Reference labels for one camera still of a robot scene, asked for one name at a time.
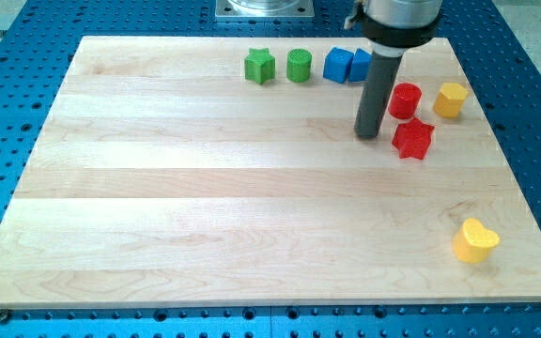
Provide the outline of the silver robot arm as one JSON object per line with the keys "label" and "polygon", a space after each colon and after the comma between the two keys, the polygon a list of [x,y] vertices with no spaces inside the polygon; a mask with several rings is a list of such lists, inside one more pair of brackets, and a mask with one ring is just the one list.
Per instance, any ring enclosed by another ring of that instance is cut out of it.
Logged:
{"label": "silver robot arm", "polygon": [[401,57],[407,49],[435,37],[441,4],[441,0],[355,0],[344,28],[349,30],[359,23],[374,53]]}

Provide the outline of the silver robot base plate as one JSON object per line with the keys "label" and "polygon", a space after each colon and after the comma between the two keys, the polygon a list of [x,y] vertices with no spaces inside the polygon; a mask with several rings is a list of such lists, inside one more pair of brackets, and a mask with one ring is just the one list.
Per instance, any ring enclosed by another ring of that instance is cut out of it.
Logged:
{"label": "silver robot base plate", "polygon": [[216,0],[215,17],[220,20],[312,19],[313,0]]}

